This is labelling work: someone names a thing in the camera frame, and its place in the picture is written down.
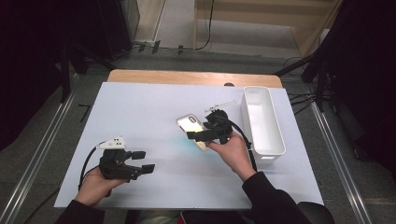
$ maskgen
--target gray floor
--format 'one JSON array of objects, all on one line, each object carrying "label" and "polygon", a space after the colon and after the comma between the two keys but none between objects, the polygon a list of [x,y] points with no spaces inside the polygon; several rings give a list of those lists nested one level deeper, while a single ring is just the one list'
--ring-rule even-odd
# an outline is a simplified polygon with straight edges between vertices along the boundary
[{"label": "gray floor", "polygon": [[[168,7],[172,6],[172,1],[168,0]],[[162,31],[175,31],[171,29],[175,24],[165,21],[166,19],[162,20],[162,26],[160,26],[157,36],[162,40],[162,47],[172,48],[178,44],[188,46],[187,42],[183,42],[187,41],[188,38],[179,40],[165,38],[166,36],[182,36],[175,35],[175,33],[169,35]],[[267,28],[266,31],[275,29],[274,27]],[[266,48],[253,47],[255,50],[260,49],[257,52],[250,48],[241,48],[243,49],[241,50],[239,47],[235,47],[236,45],[218,45],[216,47],[216,43],[220,42],[216,39],[218,33],[214,35],[214,43],[210,50],[186,51],[178,55],[176,51],[168,49],[160,49],[155,54],[146,49],[143,52],[133,51],[122,55],[113,63],[119,68],[126,69],[271,74],[296,60],[287,61],[288,58],[298,56],[298,50],[292,45],[287,29],[284,27],[278,28],[276,31],[280,31],[280,33],[276,31],[272,32],[274,35],[268,35],[267,33],[265,37]],[[226,40],[226,42],[244,40],[243,32],[238,32],[239,35],[236,38]],[[94,103],[100,85],[106,81],[109,73],[100,64],[94,62],[89,62],[89,64],[89,72],[86,75],[80,75],[79,81],[73,85],[76,87],[73,102],[71,102],[64,121],[35,177],[35,181],[28,190],[19,213],[16,215],[15,223],[22,223],[48,195],[56,190],[64,178],[87,119],[81,121],[86,112],[86,107],[79,105],[92,105]],[[306,93],[305,84],[299,79],[301,72],[302,69],[299,69],[293,71],[292,75],[285,75],[281,78],[288,93]],[[0,211],[6,208],[11,193],[22,178],[52,118],[56,114],[60,106],[61,91],[59,89],[53,93],[25,127],[20,137],[0,152]],[[302,106],[296,105],[293,109],[297,111]],[[396,213],[394,212],[396,211],[396,186],[389,172],[376,162],[357,160],[353,154],[353,146],[347,138],[340,119],[331,111],[329,106],[325,105],[324,108],[332,133],[365,201],[373,223],[396,223]],[[296,115],[295,118],[304,139],[325,205],[332,212],[336,223],[358,223],[312,108],[308,107]],[[62,210],[52,207],[54,200],[55,198],[52,198],[46,203],[35,215],[32,223],[52,223],[62,213]],[[123,223],[125,215],[126,211],[124,210],[108,210],[106,212],[106,223]]]}]

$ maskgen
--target white container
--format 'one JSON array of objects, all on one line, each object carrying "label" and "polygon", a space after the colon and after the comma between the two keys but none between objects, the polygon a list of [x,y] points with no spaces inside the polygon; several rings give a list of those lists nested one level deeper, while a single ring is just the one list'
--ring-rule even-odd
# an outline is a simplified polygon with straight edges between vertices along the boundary
[{"label": "white container", "polygon": [[241,103],[245,135],[252,142],[257,163],[271,163],[286,151],[273,107],[265,87],[245,87]]}]

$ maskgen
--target white table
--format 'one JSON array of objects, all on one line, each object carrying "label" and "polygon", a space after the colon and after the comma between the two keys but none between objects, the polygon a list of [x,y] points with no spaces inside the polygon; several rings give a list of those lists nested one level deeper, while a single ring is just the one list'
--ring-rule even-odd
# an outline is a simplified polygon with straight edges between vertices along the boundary
[{"label": "white table", "polygon": [[[278,189],[295,202],[321,203],[318,185],[286,92],[271,89],[274,108],[284,137],[286,153],[273,164],[258,164]],[[142,161],[156,164],[153,174],[113,189],[102,207],[127,209],[249,209],[242,181],[214,151],[202,152],[177,127],[176,118],[193,113],[205,121],[205,108],[237,101],[224,108],[229,118],[243,127],[237,87],[103,83],[78,143],[55,207],[66,207],[78,192],[82,165],[97,144],[122,135],[127,150],[145,150]],[[96,151],[87,170],[99,163]]]}]

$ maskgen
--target table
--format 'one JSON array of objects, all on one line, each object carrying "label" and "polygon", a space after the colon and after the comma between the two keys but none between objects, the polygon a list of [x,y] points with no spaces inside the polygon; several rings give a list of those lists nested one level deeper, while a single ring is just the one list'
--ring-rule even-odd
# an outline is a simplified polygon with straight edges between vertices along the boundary
[{"label": "table", "polygon": [[[302,57],[306,57],[318,47],[323,31],[332,26],[341,3],[342,0],[216,0],[212,20],[289,26]],[[197,20],[209,20],[211,6],[211,0],[195,0],[194,47]]]},{"label": "table", "polygon": [[[186,82],[207,85],[181,85]],[[250,201],[242,191],[239,177],[216,152],[197,149],[176,125],[176,118],[187,113],[203,117],[203,106],[224,103],[230,97],[242,98],[240,87],[216,86],[224,82],[232,82],[235,86],[260,84],[276,87],[271,88],[271,93],[275,97],[275,109],[281,132],[285,134],[287,152],[273,164],[258,162],[258,168],[267,174],[276,188],[287,191],[297,203],[309,201],[323,204],[289,99],[286,92],[279,88],[281,83],[278,77],[114,70],[98,93],[54,206],[66,207],[76,195],[80,167],[91,148],[116,133],[122,133],[127,150],[147,151],[144,160],[133,161],[132,165],[154,163],[156,168],[153,174],[139,176],[136,181],[114,189],[111,197],[103,199],[100,206],[127,209],[249,209]],[[226,111],[241,127],[239,106],[231,105]],[[101,153],[94,153],[87,169],[97,165],[100,157]]]}]

